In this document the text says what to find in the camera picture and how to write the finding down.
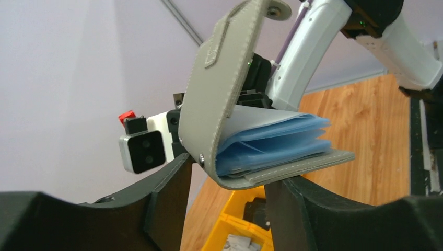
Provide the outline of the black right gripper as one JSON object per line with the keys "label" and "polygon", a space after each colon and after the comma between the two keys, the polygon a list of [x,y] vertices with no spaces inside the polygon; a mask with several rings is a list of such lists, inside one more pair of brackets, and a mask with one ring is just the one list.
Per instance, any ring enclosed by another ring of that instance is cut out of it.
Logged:
{"label": "black right gripper", "polygon": [[[272,108],[272,100],[265,94],[268,80],[271,75],[271,63],[269,60],[262,58],[258,54],[254,54],[252,61],[249,63],[249,71],[243,85],[242,91],[238,98],[237,104],[249,107]],[[176,93],[173,95],[176,108],[170,110],[166,114],[169,132],[166,136],[171,136],[172,142],[167,143],[166,153],[171,153],[175,158],[185,152],[184,147],[179,142],[178,123],[180,118],[179,106],[183,103],[184,93]]]}

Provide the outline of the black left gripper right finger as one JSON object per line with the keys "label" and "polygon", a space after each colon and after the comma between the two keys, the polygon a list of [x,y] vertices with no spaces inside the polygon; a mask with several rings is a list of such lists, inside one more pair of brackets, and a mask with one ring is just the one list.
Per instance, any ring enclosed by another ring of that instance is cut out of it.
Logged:
{"label": "black left gripper right finger", "polygon": [[442,250],[442,197],[371,206],[297,176],[265,186],[275,250]]}

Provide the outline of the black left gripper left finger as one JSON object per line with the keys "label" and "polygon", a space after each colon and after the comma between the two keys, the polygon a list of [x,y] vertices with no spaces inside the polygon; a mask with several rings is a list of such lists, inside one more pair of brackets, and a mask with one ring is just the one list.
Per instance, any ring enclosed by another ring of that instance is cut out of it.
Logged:
{"label": "black left gripper left finger", "polygon": [[192,159],[181,154],[95,203],[3,192],[1,250],[179,250],[191,176]]}

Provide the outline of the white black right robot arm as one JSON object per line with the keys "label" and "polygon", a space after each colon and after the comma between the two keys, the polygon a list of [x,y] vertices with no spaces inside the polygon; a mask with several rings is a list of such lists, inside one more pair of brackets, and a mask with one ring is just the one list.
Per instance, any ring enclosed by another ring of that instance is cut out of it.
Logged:
{"label": "white black right robot arm", "polygon": [[[300,1],[287,1],[293,15],[287,21],[266,19],[255,52],[268,60],[277,57],[290,32]],[[176,0],[174,6],[202,40],[213,32],[217,21],[239,1]],[[409,28],[425,45],[442,40],[442,1],[404,1],[402,13]],[[384,66],[364,47],[339,33],[327,49],[305,93],[360,82],[386,73]]]}

